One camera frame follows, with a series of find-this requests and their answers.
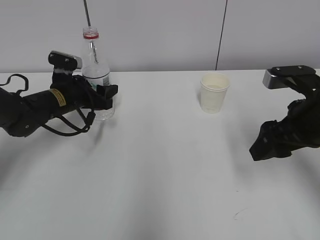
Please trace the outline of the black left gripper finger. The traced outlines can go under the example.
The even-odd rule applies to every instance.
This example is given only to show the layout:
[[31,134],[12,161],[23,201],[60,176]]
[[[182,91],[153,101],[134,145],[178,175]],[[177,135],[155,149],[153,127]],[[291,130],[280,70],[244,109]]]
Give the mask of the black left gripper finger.
[[118,85],[97,85],[96,93],[98,94],[96,109],[109,110],[113,107],[113,97],[118,93]]

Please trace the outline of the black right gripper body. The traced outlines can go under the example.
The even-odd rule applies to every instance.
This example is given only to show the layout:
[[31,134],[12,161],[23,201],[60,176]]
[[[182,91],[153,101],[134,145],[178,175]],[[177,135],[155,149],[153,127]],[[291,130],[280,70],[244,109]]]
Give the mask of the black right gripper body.
[[320,101],[298,99],[281,121],[266,121],[249,152],[254,161],[287,158],[302,148],[320,147]]

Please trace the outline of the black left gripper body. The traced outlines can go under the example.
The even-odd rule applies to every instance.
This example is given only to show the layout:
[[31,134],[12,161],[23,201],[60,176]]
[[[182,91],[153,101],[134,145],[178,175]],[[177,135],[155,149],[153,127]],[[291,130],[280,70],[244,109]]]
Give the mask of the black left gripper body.
[[51,89],[58,90],[67,105],[76,104],[81,108],[94,110],[105,109],[105,99],[98,95],[81,75],[54,72]]

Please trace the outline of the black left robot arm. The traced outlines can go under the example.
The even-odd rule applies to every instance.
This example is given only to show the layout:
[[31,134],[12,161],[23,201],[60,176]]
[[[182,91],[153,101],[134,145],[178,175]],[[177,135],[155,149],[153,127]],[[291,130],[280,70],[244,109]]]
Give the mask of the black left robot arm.
[[29,80],[16,92],[0,90],[0,127],[13,137],[28,137],[38,128],[63,137],[73,137],[90,130],[96,112],[113,107],[113,97],[118,93],[116,84],[98,85],[93,90],[81,75],[52,74],[48,90],[21,96],[29,89]]

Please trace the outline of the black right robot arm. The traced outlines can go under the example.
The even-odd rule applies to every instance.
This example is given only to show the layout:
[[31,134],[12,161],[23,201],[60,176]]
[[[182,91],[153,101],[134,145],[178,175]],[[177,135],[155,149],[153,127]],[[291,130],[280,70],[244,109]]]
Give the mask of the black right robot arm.
[[320,147],[320,77],[310,86],[302,77],[285,79],[285,85],[304,95],[291,102],[287,115],[281,120],[264,122],[257,139],[249,149],[255,162],[271,158],[287,158],[302,148]]

